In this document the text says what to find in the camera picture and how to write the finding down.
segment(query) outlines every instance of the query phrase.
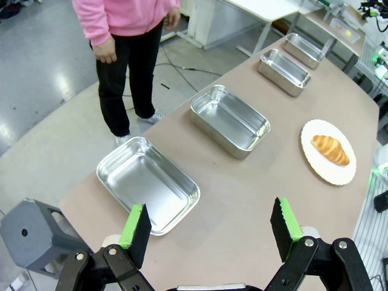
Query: white desk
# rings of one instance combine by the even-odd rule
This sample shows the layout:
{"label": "white desk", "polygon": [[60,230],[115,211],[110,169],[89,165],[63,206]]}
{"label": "white desk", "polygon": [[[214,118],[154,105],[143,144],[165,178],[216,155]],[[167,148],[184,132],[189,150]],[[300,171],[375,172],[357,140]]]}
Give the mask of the white desk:
{"label": "white desk", "polygon": [[237,46],[240,51],[247,54],[248,56],[257,54],[263,48],[264,41],[268,36],[273,21],[276,21],[299,11],[299,6],[296,3],[292,3],[288,0],[271,0],[270,4],[269,1],[266,0],[225,1],[266,22],[253,53],[250,53],[248,50],[244,49],[241,46]]}

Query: table leg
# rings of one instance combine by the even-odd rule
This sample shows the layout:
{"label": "table leg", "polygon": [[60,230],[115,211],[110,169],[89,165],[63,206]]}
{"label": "table leg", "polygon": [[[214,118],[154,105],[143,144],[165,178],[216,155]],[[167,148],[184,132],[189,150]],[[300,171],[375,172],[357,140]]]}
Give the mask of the table leg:
{"label": "table leg", "polygon": [[299,18],[301,17],[301,14],[299,12],[296,13],[295,17],[293,18],[293,21],[291,22],[291,25],[287,31],[287,34],[294,31],[296,23],[298,22]]}
{"label": "table leg", "polygon": [[326,41],[325,45],[322,48],[322,52],[325,56],[328,56],[330,54],[336,42],[337,40],[335,38],[330,38],[328,41]]}
{"label": "table leg", "polygon": [[253,55],[257,54],[261,51],[261,49],[264,46],[264,41],[266,41],[267,36],[269,34],[269,31],[271,29],[272,22],[267,22],[266,25],[263,28],[263,31],[260,34],[259,40],[257,42],[257,45],[255,47],[255,50],[253,51]]}
{"label": "table leg", "polygon": [[357,62],[358,57],[357,55],[353,54],[346,63],[345,67],[342,69],[342,72],[344,72],[345,74],[350,73],[351,69],[357,64]]}

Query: gray floor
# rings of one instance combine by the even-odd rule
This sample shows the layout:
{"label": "gray floor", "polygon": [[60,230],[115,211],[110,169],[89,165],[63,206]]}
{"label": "gray floor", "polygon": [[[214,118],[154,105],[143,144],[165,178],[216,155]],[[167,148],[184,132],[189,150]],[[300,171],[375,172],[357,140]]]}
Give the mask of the gray floor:
{"label": "gray floor", "polygon": [[[224,74],[247,59],[235,46],[253,50],[259,34],[253,30],[206,52],[179,38],[164,47],[176,65]],[[266,45],[278,38],[271,34]],[[161,50],[158,63],[163,62],[167,58]],[[0,209],[7,213],[25,197],[56,206],[114,147],[99,111],[95,62],[70,1],[34,3],[2,21],[0,64]],[[181,73],[195,90],[217,79],[209,73]],[[194,94],[173,67],[156,67],[154,103],[162,112],[170,113]],[[124,100],[130,109],[132,100]],[[129,117],[133,135],[149,128],[133,110]],[[22,269],[2,239],[0,258],[0,290],[5,290]],[[55,280],[33,272],[32,277],[38,290],[55,289]]]}
{"label": "gray floor", "polygon": [[[182,19],[179,29],[187,27]],[[0,156],[97,81],[72,2],[45,0],[0,24]]]}

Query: table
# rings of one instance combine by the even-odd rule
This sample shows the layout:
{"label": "table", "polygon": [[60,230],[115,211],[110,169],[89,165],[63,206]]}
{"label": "table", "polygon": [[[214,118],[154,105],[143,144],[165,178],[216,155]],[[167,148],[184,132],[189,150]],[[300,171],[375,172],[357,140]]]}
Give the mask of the table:
{"label": "table", "polygon": [[260,34],[253,53],[246,48],[237,46],[237,49],[245,53],[247,56],[257,54],[264,45],[267,39],[273,21],[294,14],[299,11],[299,6],[289,0],[272,0],[269,4],[266,0],[225,0],[228,3],[256,16],[265,22],[263,31]]}
{"label": "table", "polygon": [[[332,51],[337,41],[342,43],[342,45],[344,45],[353,53],[350,59],[348,60],[347,64],[343,68],[343,72],[349,73],[350,70],[357,63],[358,58],[363,54],[364,43],[365,43],[365,33],[362,32],[361,30],[358,30],[357,33],[360,35],[360,39],[357,40],[357,42],[355,42],[354,44],[352,44],[345,37],[343,37],[338,32],[336,32],[336,30],[330,27],[330,22],[334,18],[334,15],[330,14],[327,20],[323,21],[325,14],[326,14],[326,9],[321,8],[319,10],[306,13],[304,16],[315,25],[321,27],[325,32],[327,32],[331,36],[331,38],[325,43],[322,49],[322,51],[326,56]],[[300,15],[301,14],[298,14],[294,19],[289,32],[291,32],[295,27],[295,24],[298,21]]]}
{"label": "table", "polygon": [[[305,91],[290,97],[256,71],[259,55],[215,82],[271,123],[271,132],[245,159],[231,157],[193,125],[190,102],[144,133],[201,189],[198,204],[171,232],[150,237],[142,272],[156,290],[235,282],[265,288],[281,265],[269,222],[277,196],[288,198],[299,223],[316,227],[328,243],[352,237],[366,196],[378,107],[326,59],[309,70]],[[346,186],[324,182],[302,153],[301,129],[316,118],[335,124],[353,146],[357,171]],[[121,233],[128,217],[94,172],[60,208],[93,250],[106,236]],[[300,290],[325,289],[311,277]]]}

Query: bread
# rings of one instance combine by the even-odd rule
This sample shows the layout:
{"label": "bread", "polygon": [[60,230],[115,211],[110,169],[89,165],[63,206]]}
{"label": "bread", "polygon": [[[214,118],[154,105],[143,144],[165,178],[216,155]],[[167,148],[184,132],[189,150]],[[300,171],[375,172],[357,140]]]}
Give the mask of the bread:
{"label": "bread", "polygon": [[313,137],[312,144],[330,162],[339,166],[349,165],[349,157],[346,155],[341,143],[335,138],[326,135],[316,135]]}

